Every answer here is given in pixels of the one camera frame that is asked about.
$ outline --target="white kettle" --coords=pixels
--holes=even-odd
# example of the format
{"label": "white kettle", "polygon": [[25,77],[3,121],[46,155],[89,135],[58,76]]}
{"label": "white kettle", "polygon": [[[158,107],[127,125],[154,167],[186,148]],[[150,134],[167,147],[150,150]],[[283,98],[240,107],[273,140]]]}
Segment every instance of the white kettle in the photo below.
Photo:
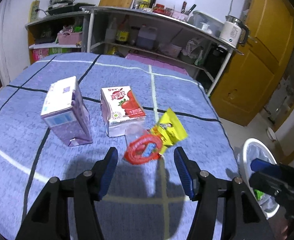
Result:
{"label": "white kettle", "polygon": [[[242,41],[239,40],[242,29],[245,30],[245,36]],[[226,16],[226,22],[219,38],[236,47],[237,44],[245,44],[249,35],[249,29],[242,23],[240,19],[234,16]]]}

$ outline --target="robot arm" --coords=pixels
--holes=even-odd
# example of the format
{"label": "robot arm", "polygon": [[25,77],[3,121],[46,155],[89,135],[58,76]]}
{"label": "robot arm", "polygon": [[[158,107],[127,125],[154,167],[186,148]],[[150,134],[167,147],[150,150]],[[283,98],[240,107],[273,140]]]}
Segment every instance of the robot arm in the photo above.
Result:
{"label": "robot arm", "polygon": [[[95,211],[95,201],[106,195],[118,161],[111,147],[103,160],[74,179],[52,177],[30,208],[16,240],[69,240],[67,198],[74,198],[79,240],[103,240]],[[174,161],[190,200],[198,201],[188,240],[212,240],[218,198],[225,200],[222,240],[274,239],[269,224],[247,185],[240,177],[232,181],[217,179],[189,160],[182,147],[174,150]],[[294,168],[254,160],[250,185],[274,195],[294,218]]]}

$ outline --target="strawberry juice box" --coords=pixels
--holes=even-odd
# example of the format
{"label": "strawberry juice box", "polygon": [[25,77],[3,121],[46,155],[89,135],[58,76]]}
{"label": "strawberry juice box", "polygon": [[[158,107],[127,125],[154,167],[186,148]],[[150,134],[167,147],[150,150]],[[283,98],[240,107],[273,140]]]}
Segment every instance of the strawberry juice box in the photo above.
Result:
{"label": "strawberry juice box", "polygon": [[67,146],[92,143],[89,113],[75,76],[51,84],[41,118]]}
{"label": "strawberry juice box", "polygon": [[145,112],[129,86],[102,88],[101,110],[109,137],[125,135],[130,124],[144,126]]}

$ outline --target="glass bottle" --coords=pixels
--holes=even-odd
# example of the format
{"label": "glass bottle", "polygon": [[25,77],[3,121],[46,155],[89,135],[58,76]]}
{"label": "glass bottle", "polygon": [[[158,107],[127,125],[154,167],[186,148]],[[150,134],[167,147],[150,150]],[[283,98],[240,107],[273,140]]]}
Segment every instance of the glass bottle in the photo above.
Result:
{"label": "glass bottle", "polygon": [[133,9],[139,9],[142,0],[134,0]]}
{"label": "glass bottle", "polygon": [[139,8],[148,8],[150,0],[142,0],[142,3],[140,4]]}
{"label": "glass bottle", "polygon": [[125,15],[123,22],[119,25],[116,35],[116,43],[126,44],[129,36],[129,15]]}
{"label": "glass bottle", "polygon": [[154,8],[155,4],[156,4],[156,0],[150,0],[149,8]]}

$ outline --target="jar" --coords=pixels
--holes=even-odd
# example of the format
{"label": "jar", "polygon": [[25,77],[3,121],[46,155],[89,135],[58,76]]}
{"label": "jar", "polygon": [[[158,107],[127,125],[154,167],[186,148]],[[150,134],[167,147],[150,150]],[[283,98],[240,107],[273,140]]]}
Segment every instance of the jar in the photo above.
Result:
{"label": "jar", "polygon": [[164,5],[157,3],[152,12],[159,13],[159,14],[164,14],[165,13],[164,8],[165,8]]}

